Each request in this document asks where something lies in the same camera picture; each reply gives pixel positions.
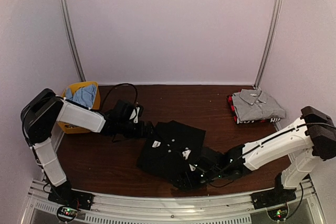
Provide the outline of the black long sleeve shirt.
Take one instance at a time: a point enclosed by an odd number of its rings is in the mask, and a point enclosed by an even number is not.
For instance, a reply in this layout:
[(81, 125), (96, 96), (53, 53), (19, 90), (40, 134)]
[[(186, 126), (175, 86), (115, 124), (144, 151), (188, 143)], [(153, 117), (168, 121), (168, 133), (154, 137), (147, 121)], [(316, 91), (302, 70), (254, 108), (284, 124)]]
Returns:
[(137, 160), (142, 171), (165, 179), (173, 184), (173, 165), (189, 164), (182, 152), (204, 147), (206, 131), (177, 121), (159, 122), (145, 141)]

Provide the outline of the yellow plastic basket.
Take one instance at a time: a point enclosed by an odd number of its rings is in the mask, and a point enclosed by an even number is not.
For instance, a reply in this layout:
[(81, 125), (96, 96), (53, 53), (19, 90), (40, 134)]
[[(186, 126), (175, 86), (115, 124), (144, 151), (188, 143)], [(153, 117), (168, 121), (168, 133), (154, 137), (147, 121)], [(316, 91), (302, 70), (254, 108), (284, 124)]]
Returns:
[[(79, 82), (79, 83), (95, 84), (98, 88), (98, 83), (95, 82), (95, 81), (86, 81), (86, 82)], [(67, 88), (64, 89), (64, 91), (61, 95), (63, 98), (65, 98), (64, 93), (65, 93), (66, 89)], [(99, 92), (99, 88), (98, 88), (93, 108), (90, 108), (90, 109), (98, 110), (100, 108), (100, 102), (101, 102), (101, 97), (100, 97), (100, 92)], [(84, 129), (82, 127), (78, 127), (78, 126), (75, 126), (75, 125), (72, 125), (72, 124), (68, 124), (68, 123), (64, 123), (64, 122), (58, 122), (58, 125), (63, 130), (63, 132), (66, 133), (66, 134), (90, 133), (90, 131), (88, 129)]]

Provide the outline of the grey shirt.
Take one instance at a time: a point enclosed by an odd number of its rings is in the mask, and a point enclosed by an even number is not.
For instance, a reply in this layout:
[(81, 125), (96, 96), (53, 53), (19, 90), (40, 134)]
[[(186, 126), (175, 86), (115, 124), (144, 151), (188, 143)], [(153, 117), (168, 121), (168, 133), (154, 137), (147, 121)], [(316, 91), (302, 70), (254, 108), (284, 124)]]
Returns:
[(241, 89), (232, 94), (232, 102), (240, 121), (286, 117), (285, 110), (265, 91)]

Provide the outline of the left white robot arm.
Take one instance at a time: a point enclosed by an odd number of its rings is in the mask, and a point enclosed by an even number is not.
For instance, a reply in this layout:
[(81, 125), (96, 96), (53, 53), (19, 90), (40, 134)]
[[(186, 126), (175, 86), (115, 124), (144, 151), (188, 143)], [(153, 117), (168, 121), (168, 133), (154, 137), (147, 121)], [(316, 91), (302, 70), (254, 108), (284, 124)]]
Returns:
[(71, 205), (75, 192), (64, 184), (67, 176), (51, 143), (51, 132), (58, 122), (71, 124), (105, 136), (117, 134), (128, 138), (147, 138), (153, 124), (139, 120), (143, 107), (119, 100), (112, 110), (102, 113), (44, 89), (21, 111), (24, 138), (39, 161), (54, 194), (64, 205)]

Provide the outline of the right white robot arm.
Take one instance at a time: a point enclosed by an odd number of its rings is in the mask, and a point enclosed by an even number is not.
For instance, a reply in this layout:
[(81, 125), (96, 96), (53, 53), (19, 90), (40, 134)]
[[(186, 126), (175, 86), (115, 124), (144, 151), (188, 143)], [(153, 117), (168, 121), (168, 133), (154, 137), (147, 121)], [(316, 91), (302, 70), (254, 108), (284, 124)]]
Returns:
[(300, 151), (298, 161), (280, 173), (280, 184), (269, 192), (272, 203), (279, 204), (320, 161), (335, 157), (335, 125), (323, 112), (306, 106), (286, 128), (254, 142), (229, 149), (226, 153), (202, 147), (195, 159), (186, 161), (187, 171), (173, 180), (180, 190), (192, 190), (217, 179), (233, 182), (262, 166)]

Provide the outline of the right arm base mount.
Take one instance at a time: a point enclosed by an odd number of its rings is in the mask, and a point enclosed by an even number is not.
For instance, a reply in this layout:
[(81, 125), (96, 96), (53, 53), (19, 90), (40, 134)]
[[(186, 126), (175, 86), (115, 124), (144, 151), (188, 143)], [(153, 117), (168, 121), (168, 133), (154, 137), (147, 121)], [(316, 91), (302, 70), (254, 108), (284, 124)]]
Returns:
[(273, 221), (285, 221), (289, 216), (288, 202), (296, 199), (296, 189), (284, 189), (281, 173), (275, 178), (273, 189), (251, 194), (254, 209), (267, 208), (268, 217)]

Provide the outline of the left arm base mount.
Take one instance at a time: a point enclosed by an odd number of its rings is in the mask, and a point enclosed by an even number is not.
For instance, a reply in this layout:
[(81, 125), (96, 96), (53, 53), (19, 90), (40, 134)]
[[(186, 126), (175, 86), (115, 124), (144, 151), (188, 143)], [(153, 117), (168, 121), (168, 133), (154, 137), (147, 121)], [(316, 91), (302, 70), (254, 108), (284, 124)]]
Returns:
[(81, 210), (90, 210), (94, 195), (92, 193), (73, 190), (71, 182), (67, 180), (60, 186), (55, 186), (51, 182), (47, 182), (43, 186), (50, 186), (48, 192), (48, 200), (55, 202), (60, 206), (56, 210), (56, 217), (62, 223), (69, 223), (75, 220)]

